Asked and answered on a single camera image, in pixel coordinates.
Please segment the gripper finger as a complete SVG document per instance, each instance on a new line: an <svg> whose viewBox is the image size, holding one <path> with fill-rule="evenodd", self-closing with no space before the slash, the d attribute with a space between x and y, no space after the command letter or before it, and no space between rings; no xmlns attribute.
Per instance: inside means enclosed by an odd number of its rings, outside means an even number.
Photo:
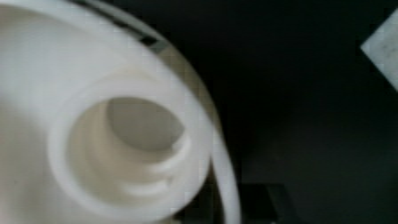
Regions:
<svg viewBox="0 0 398 224"><path fill-rule="evenodd" d="M280 184L240 186L243 224L296 224L296 213Z"/></svg>

